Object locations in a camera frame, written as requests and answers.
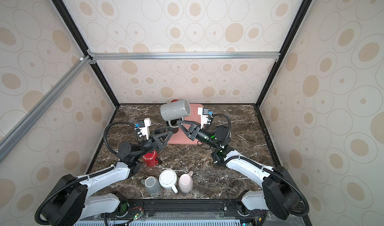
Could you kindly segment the pink mug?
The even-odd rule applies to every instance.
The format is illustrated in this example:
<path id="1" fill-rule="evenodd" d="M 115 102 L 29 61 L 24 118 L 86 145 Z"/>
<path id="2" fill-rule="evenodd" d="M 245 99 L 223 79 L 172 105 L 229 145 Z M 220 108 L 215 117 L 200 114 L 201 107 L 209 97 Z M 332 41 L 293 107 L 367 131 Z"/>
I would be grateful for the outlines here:
<path id="1" fill-rule="evenodd" d="M 192 191 L 194 186 L 194 181 L 192 179 L 193 171 L 190 171 L 187 174 L 183 174 L 179 178 L 179 189 L 183 193 L 189 193 Z"/>

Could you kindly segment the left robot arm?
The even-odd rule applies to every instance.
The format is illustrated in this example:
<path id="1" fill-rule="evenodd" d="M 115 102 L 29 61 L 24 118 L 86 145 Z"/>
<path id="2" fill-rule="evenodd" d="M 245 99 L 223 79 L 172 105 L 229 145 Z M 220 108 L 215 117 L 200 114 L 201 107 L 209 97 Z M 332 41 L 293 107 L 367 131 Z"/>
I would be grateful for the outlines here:
<path id="1" fill-rule="evenodd" d="M 117 193 L 103 196 L 94 194 L 116 182 L 134 176 L 144 163 L 140 158 L 147 153 L 165 148 L 173 135 L 171 127 L 155 130 L 141 144 L 123 143 L 116 156 L 119 160 L 106 169 L 74 177 L 63 176 L 35 213 L 39 225 L 72 226 L 78 220 L 103 213 L 113 213 L 126 204 Z"/>

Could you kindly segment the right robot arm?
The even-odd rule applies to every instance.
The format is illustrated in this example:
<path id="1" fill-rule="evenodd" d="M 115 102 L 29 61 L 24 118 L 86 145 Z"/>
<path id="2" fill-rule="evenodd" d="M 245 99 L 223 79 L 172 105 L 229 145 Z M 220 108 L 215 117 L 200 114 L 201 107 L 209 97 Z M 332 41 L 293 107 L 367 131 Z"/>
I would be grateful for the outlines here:
<path id="1" fill-rule="evenodd" d="M 217 127 L 211 132 L 193 121 L 178 120 L 177 125 L 190 140 L 198 140 L 214 148 L 211 156 L 215 165 L 235 170 L 261 188 L 241 195 L 235 205 L 240 215 L 246 216 L 253 210 L 267 210 L 286 220 L 289 215 L 302 217 L 308 213 L 304 195 L 284 167 L 274 168 L 257 163 L 230 147 L 230 125 Z"/>

